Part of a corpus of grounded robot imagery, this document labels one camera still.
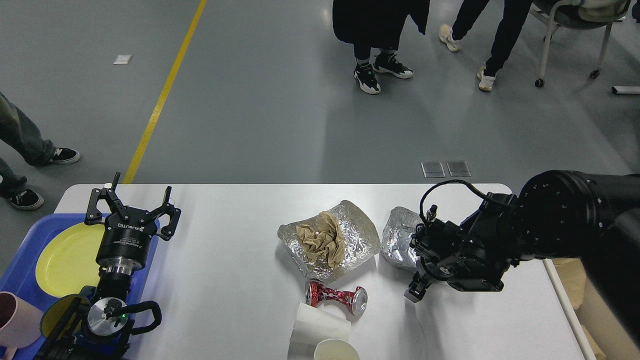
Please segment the white sneaker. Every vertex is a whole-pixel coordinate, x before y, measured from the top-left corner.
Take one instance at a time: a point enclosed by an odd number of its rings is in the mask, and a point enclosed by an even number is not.
[[[480,66],[480,69],[478,69],[478,73],[476,74],[478,79],[480,79],[480,84],[478,84],[478,89],[489,92],[493,90],[493,82],[495,81],[495,76],[485,76],[484,75],[485,69],[486,69],[486,65]]]
[[[447,48],[452,52],[458,52],[462,50],[462,39],[453,40],[453,29],[447,24],[442,24],[440,26],[440,31],[438,32],[438,37],[440,41],[447,44]]]

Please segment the aluminum foil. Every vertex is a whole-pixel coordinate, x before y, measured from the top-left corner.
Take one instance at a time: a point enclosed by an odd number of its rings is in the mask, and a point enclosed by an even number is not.
[[[413,211],[398,206],[391,210],[389,220],[382,231],[382,255],[389,263],[399,268],[414,272],[417,270],[415,262],[418,256],[409,247],[411,235],[415,233],[415,226],[422,221]]]
[[[304,277],[331,284],[377,254],[380,251],[380,237],[369,217],[350,201],[343,200],[338,206],[327,211],[334,214],[338,220],[346,246],[344,261],[337,268],[331,269],[323,259],[319,259],[316,264],[309,263],[305,260],[304,249],[298,242],[296,225],[308,224],[315,229],[317,216],[281,225],[278,237],[289,248],[291,257]]]

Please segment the black robotic arm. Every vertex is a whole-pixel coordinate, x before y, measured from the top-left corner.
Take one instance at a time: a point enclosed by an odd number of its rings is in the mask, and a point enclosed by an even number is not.
[[[463,183],[483,198],[460,226],[424,214],[435,187]],[[582,258],[604,299],[640,344],[640,177],[552,170],[531,178],[520,196],[482,194],[460,180],[429,189],[412,235],[418,272],[405,292],[420,301],[429,286],[500,291],[510,266],[531,259]]]

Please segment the cable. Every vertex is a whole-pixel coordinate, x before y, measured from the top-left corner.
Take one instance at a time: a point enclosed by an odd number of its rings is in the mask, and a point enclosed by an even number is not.
[[[459,179],[451,179],[451,180],[446,180],[446,181],[442,181],[441,183],[437,183],[436,185],[433,185],[429,190],[427,190],[426,193],[424,193],[424,195],[422,196],[422,198],[420,199],[420,219],[422,219],[422,222],[424,222],[424,224],[427,224],[427,219],[424,217],[424,210],[423,210],[423,205],[424,205],[424,201],[427,198],[427,195],[429,195],[429,193],[437,188],[438,186],[442,186],[442,185],[446,185],[446,184],[462,184],[465,185],[469,190],[471,190],[472,193],[476,194],[479,198],[491,202],[493,204],[505,207],[505,208],[509,208],[509,209],[514,209],[516,208],[513,205],[508,205],[505,204],[503,202],[499,202],[497,200],[491,199],[490,197],[488,197],[486,194],[484,194],[483,192],[481,192],[480,190],[476,189],[475,186],[473,186],[471,183],[468,183],[464,180],[459,180]]]

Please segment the pink mug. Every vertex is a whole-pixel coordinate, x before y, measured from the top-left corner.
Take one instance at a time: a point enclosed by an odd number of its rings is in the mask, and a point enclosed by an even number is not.
[[[0,291],[0,346],[6,347],[3,360],[31,345],[40,337],[42,311],[7,291]]]

